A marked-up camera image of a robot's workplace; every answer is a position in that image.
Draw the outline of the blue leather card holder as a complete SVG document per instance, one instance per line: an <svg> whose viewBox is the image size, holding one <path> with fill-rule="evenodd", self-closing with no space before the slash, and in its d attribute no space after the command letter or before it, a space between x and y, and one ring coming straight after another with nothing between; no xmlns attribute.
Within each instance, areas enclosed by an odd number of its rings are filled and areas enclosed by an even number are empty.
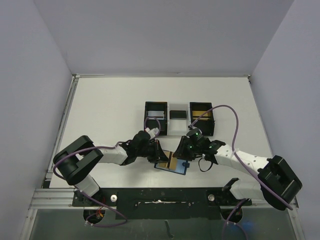
<svg viewBox="0 0 320 240"><path fill-rule="evenodd" d="M179 175L186 175L187 169L190 167L190 163L187 160L173 157L172 151L164 151L164 154L168 157L168 162L155 163L154 168L163 170Z"/></svg>

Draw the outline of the black white card tray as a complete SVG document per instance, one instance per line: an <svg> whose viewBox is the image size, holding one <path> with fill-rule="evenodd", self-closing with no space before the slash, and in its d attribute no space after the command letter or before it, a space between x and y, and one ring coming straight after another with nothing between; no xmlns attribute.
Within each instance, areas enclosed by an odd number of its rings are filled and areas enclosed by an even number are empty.
<svg viewBox="0 0 320 240"><path fill-rule="evenodd" d="M172 103L164 101L147 101L144 107L144 127L158 128L160 136L180 137L185 135L189 128L188 126L194 123L192 120L192 111L208 111L211 109L210 102L187 102L187 103ZM148 116L148 111L164 111L164 119ZM206 137L214 135L215 120L199 120L193 126L200 129Z"/></svg>

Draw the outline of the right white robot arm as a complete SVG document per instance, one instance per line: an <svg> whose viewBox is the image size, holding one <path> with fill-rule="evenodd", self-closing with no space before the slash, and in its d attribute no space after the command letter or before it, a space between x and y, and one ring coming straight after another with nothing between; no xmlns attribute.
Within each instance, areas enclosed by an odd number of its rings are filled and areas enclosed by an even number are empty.
<svg viewBox="0 0 320 240"><path fill-rule="evenodd" d="M236 150L223 141L210 140L197 128L181 137L173 157L187 161L201 158L248 174L255 182L236 180L229 188L231 195L237 200L265 200L281 211L290 208L290 203L303 187L283 157L261 157Z"/></svg>

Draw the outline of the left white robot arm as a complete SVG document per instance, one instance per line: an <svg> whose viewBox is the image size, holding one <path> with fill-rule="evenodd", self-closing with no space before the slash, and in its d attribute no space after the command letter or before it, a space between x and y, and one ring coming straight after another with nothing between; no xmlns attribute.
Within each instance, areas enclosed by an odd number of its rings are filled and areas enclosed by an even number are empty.
<svg viewBox="0 0 320 240"><path fill-rule="evenodd" d="M100 186L90 175L98 163L127 166L137 158L146 158L152 164L169 162L160 142L155 139L158 131L157 128L146 128L133 139L119 141L115 146L95 146L87 135L82 135L55 155L52 171L68 185L92 197L100 191Z"/></svg>

